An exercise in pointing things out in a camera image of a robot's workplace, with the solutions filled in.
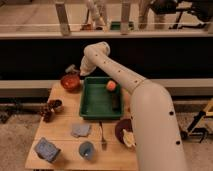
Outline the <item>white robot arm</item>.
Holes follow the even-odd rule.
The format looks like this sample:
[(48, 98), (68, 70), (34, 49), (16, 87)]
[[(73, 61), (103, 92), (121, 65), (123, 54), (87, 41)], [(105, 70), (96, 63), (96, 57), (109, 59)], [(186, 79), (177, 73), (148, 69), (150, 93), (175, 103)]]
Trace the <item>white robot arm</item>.
[(106, 42), (87, 45), (80, 75), (97, 67), (130, 93), (130, 112), (139, 171), (188, 171), (179, 126), (170, 93), (108, 57)]

